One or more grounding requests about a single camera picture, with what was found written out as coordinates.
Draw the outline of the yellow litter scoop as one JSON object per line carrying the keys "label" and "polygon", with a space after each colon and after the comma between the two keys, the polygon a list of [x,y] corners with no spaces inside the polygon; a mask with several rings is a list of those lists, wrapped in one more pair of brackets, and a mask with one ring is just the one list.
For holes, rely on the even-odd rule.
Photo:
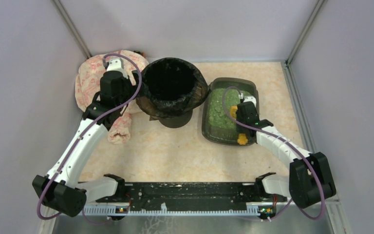
{"label": "yellow litter scoop", "polygon": [[[237,122],[245,123],[244,108],[239,108],[238,105],[234,105],[230,107],[229,112]],[[236,131],[238,133],[237,143],[239,145],[247,145],[250,138],[249,130],[239,124],[236,124]]]}

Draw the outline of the black trash bin with bag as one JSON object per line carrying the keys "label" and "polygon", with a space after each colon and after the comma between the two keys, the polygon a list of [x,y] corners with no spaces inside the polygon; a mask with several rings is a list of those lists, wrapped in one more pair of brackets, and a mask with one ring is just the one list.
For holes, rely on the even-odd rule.
{"label": "black trash bin with bag", "polygon": [[201,71],[180,58],[150,63],[142,70],[142,82],[136,104],[151,121],[173,129],[185,126],[210,93]]}

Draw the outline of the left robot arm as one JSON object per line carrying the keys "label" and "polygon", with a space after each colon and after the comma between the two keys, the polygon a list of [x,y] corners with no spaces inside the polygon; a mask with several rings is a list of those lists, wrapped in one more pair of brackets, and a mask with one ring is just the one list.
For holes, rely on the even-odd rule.
{"label": "left robot arm", "polygon": [[79,176],[100,140],[122,117],[122,110],[142,89],[142,74],[133,71],[136,83],[132,84],[124,71],[106,71],[100,79],[100,91],[82,115],[73,140],[56,164],[45,174],[37,175],[32,186],[39,197],[36,208],[42,220],[60,214],[75,217],[87,203],[111,201],[126,197],[123,178],[105,174],[98,180],[79,182]]}

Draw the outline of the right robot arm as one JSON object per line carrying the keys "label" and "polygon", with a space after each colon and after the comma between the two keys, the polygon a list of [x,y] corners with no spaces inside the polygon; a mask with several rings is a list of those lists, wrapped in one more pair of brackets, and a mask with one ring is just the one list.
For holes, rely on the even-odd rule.
{"label": "right robot arm", "polygon": [[312,153],[292,143],[272,122],[259,118],[251,101],[231,106],[229,114],[236,121],[238,144],[246,145],[254,139],[289,170],[288,176],[266,173],[257,177],[255,187],[261,197],[289,197],[304,209],[336,194],[329,162],[323,153]]}

